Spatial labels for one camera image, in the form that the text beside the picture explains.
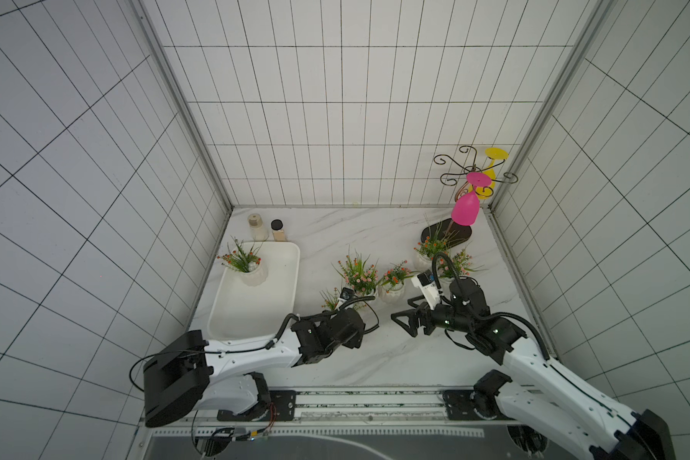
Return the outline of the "potted gypsophila red-orange front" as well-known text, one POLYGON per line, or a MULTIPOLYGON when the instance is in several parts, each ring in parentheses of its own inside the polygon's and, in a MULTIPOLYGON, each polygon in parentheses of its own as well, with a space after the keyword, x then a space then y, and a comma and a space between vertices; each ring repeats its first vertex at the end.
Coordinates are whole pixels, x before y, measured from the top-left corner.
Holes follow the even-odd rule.
POLYGON ((338 311, 347 301, 343 302, 339 299, 341 289, 337 287, 332 291, 321 291, 320 295, 323 300, 323 308, 325 310, 335 312, 338 311))

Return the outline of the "potted gypsophila pink centre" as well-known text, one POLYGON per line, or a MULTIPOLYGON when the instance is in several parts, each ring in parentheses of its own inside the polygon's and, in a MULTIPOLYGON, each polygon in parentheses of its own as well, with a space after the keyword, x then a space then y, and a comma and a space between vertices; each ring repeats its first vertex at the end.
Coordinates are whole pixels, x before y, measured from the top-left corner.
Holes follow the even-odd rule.
POLYGON ((377 297, 379 274, 376 266, 360 253, 347 254, 335 267, 347 288, 354 291, 354 297, 377 297))

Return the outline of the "potted gypsophila red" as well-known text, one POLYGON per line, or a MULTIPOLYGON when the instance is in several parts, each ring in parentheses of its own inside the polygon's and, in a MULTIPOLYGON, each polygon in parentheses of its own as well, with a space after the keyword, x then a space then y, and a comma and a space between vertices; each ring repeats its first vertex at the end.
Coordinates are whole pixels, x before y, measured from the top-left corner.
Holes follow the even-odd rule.
POLYGON ((217 256, 224 266, 237 273, 241 281, 249 287, 262 285, 268 279, 268 267, 260 256, 264 244, 258 241, 232 239, 232 245, 226 247, 226 253, 217 256))

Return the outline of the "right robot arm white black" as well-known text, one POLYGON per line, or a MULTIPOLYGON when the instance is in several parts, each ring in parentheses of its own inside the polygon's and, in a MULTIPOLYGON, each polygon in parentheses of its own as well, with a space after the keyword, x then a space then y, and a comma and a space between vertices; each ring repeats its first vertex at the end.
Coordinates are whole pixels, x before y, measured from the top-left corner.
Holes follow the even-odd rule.
POLYGON ((467 349, 496 363, 473 385, 470 404, 487 421, 506 416, 578 459, 673 459, 668 424, 613 400, 555 360, 525 318, 493 314, 475 279, 455 278, 444 294, 426 271, 412 278, 420 296, 392 319, 412 337, 437 329, 462 333, 467 349))

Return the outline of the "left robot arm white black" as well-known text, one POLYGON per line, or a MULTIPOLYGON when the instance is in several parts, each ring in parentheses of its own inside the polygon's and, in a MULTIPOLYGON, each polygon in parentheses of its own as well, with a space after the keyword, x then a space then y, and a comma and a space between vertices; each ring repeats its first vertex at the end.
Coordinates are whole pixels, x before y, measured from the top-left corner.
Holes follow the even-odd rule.
POLYGON ((144 425, 177 422, 192 411, 221 410, 235 416, 270 403, 263 371, 317 364, 343 346, 358 349, 370 330, 349 305, 309 316, 288 314, 274 335, 207 340, 193 330, 162 351, 132 364, 142 368, 144 425))

